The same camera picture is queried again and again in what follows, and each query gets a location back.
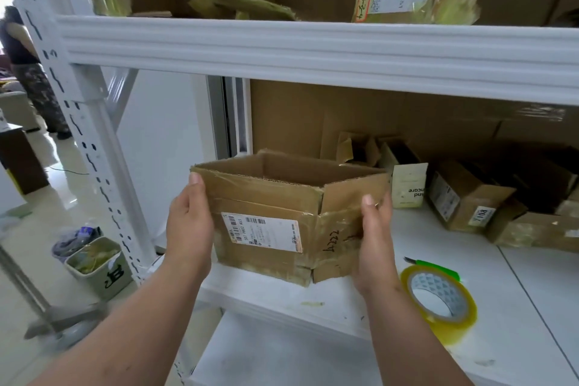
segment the forearm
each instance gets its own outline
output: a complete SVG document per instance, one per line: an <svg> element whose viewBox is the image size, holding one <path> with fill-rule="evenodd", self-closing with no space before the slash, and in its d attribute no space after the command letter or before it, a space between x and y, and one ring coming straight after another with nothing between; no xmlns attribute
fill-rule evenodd
<svg viewBox="0 0 579 386"><path fill-rule="evenodd" d="M198 273L165 262L32 385L164 385L203 280Z"/></svg>
<svg viewBox="0 0 579 386"><path fill-rule="evenodd" d="M472 386L399 283L368 294L366 306L384 384Z"/></svg>

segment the cable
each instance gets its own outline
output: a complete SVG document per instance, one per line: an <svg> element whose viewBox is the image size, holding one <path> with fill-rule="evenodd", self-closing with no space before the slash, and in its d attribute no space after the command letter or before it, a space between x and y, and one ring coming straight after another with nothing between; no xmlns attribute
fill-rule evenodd
<svg viewBox="0 0 579 386"><path fill-rule="evenodd" d="M73 174L78 174L79 176L88 176L89 173L78 173L76 171L70 171L69 169L58 169L58 168L54 168L53 166L49 166L48 168L50 169L54 169L55 171L66 171L68 173L73 173Z"/></svg>

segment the shelf beam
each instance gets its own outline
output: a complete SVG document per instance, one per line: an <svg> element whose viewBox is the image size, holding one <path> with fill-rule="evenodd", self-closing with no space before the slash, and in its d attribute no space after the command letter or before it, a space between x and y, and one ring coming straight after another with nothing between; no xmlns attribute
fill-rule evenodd
<svg viewBox="0 0 579 386"><path fill-rule="evenodd" d="M579 30L59 16L74 63L579 104Z"/></svg>

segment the tape roll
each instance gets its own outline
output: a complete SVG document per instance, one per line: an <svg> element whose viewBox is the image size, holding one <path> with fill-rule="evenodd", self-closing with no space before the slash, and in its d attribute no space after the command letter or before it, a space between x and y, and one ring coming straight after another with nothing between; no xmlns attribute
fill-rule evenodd
<svg viewBox="0 0 579 386"><path fill-rule="evenodd" d="M424 320L443 345L457 343L476 322L476 304L468 290L445 273L425 265L411 265L400 274L402 286L414 301ZM441 316L425 307L414 290L437 295L448 307L451 316Z"/></svg>

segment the barcode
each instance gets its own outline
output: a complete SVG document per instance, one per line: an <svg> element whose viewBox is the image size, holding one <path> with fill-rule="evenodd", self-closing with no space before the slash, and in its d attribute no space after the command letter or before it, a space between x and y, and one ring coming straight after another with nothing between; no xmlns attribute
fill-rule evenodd
<svg viewBox="0 0 579 386"><path fill-rule="evenodd" d="M229 222L231 223L231 230L233 231L233 235L235 239L238 241L242 241L242 235L239 232L239 228L237 227L237 222L235 221L235 217L233 215L228 215Z"/></svg>
<svg viewBox="0 0 579 386"><path fill-rule="evenodd" d="M263 218L245 217L245 221L248 223L265 224L265 220Z"/></svg>

